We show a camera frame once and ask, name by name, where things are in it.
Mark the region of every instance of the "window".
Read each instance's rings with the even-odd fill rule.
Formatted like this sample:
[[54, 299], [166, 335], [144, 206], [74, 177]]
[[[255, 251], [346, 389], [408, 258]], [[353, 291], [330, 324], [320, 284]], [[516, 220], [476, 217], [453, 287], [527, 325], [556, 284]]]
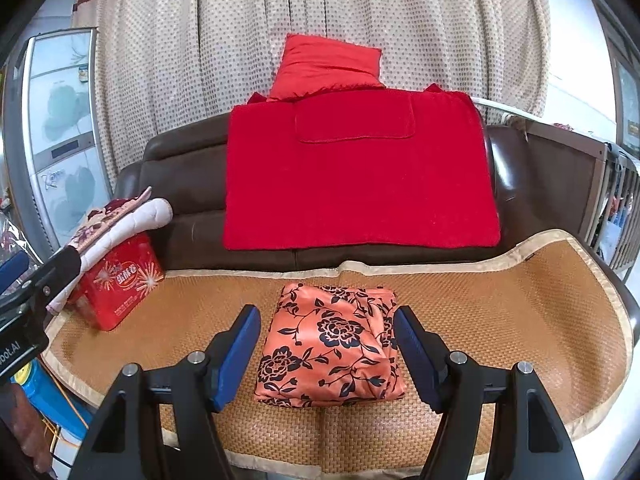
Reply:
[[593, 4], [609, 46], [616, 93], [616, 142], [640, 158], [640, 52], [599, 1], [593, 0]]

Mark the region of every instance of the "window frame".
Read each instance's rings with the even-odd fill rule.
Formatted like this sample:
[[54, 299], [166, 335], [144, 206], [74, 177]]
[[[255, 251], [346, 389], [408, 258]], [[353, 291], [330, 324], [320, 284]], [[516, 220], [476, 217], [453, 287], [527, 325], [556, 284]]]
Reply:
[[[636, 158], [640, 158], [640, 137], [638, 145], [631, 147], [623, 145], [624, 141], [624, 110], [622, 100], [622, 83], [620, 82], [620, 72], [618, 70], [618, 64], [622, 65], [636, 81], [636, 88], [638, 90], [638, 103], [640, 104], [640, 68], [636, 68], [633, 63], [633, 59], [636, 58], [640, 62], [640, 51], [636, 48], [631, 38], [626, 34], [623, 29], [620, 29], [617, 20], [610, 15], [609, 11], [605, 9], [599, 2], [599, 0], [591, 0], [593, 7], [596, 10], [596, 14], [600, 20], [600, 26], [602, 27], [602, 33], [605, 41], [607, 42], [607, 49], [609, 51], [609, 61], [611, 63], [611, 74], [613, 77], [613, 89], [614, 98], [616, 101], [616, 144], [625, 148], [631, 155]], [[612, 34], [617, 34], [622, 38], [625, 43], [625, 51], [620, 49], [620, 46], [611, 39]]]

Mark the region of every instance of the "bamboo mat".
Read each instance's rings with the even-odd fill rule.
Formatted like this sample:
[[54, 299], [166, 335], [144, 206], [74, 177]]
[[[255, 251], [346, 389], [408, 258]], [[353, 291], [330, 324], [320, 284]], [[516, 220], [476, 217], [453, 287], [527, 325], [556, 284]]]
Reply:
[[[299, 478], [416, 474], [440, 417], [420, 402], [402, 359], [407, 393], [394, 402], [296, 410], [253, 400], [271, 316], [291, 280], [390, 288], [452, 350], [494, 367], [533, 362], [572, 438], [602, 421], [630, 368], [632, 332], [620, 297], [579, 243], [559, 230], [476, 264], [170, 272], [112, 332], [64, 312], [47, 329], [51, 343], [43, 356], [63, 383], [97, 406], [124, 364], [172, 365], [204, 349], [253, 303], [262, 316], [260, 340], [236, 400], [214, 416], [230, 461]], [[170, 408], [161, 415], [165, 440], [176, 444]], [[471, 472], [486, 465], [492, 423], [493, 408], [485, 406]]]

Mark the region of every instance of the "folded quilt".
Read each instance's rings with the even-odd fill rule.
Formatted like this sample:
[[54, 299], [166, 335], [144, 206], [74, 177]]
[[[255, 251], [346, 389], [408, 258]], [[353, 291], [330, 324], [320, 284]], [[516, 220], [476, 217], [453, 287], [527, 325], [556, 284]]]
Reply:
[[58, 314], [66, 305], [85, 272], [98, 263], [111, 249], [138, 233], [167, 225], [174, 216], [171, 205], [164, 198], [149, 200], [151, 188], [130, 200], [113, 200], [104, 208], [92, 210], [87, 220], [69, 241], [80, 253], [80, 274], [48, 305], [47, 310]]
[[258, 367], [255, 399], [275, 406], [339, 406], [404, 396], [385, 288], [291, 283]]

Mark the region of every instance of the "red blanket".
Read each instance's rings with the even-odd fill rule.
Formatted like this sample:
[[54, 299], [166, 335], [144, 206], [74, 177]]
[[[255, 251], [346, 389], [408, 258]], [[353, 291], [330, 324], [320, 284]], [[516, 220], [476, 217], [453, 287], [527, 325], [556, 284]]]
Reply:
[[430, 90], [235, 107], [225, 247], [495, 246], [478, 112], [466, 94]]

